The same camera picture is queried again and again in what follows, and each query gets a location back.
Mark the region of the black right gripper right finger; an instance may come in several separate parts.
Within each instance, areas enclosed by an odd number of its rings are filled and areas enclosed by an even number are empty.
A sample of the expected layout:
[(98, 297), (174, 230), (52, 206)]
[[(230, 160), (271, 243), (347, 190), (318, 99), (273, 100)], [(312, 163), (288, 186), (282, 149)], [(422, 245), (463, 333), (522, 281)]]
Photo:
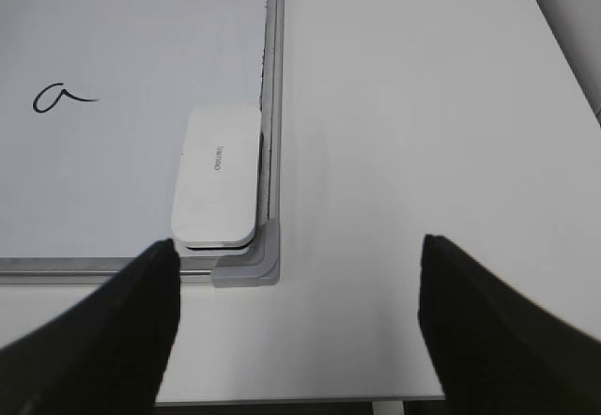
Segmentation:
[(424, 236), (418, 321), (452, 414), (597, 414), (600, 343), (444, 236)]

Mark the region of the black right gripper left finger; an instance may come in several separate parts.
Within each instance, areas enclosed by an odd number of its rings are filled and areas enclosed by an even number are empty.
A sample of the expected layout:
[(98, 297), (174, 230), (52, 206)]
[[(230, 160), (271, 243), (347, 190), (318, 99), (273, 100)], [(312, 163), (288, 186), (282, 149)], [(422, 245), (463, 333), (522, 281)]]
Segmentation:
[(175, 245), (157, 241), (65, 313), (2, 347), (2, 413), (152, 413), (180, 289)]

